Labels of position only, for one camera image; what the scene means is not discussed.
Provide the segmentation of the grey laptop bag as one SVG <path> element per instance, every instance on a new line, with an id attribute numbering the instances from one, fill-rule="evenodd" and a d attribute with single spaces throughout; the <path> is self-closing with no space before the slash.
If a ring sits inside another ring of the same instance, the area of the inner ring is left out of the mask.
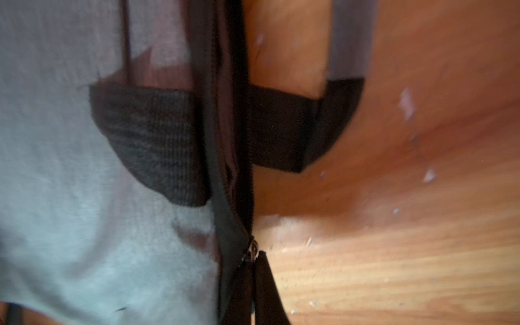
<path id="1" fill-rule="evenodd" d="M 250 83 L 241 1 L 2 1 L 1 323 L 219 324 L 253 166 L 302 172 L 359 105 L 376 2 L 332 10 L 313 100 Z"/>

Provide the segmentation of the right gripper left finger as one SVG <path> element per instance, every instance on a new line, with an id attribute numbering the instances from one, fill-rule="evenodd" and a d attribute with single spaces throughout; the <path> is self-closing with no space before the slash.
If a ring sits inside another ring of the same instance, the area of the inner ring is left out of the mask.
<path id="1" fill-rule="evenodd" d="M 232 278 L 230 293 L 223 305 L 219 324 L 250 325 L 253 309 L 253 267 L 244 262 Z"/>

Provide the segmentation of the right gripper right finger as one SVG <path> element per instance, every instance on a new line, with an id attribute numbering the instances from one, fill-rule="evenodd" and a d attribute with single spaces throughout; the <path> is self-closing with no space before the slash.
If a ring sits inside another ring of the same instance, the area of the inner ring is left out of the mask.
<path id="1" fill-rule="evenodd" d="M 255 260 L 253 280 L 255 324 L 290 325 L 264 251 L 260 251 Z"/>

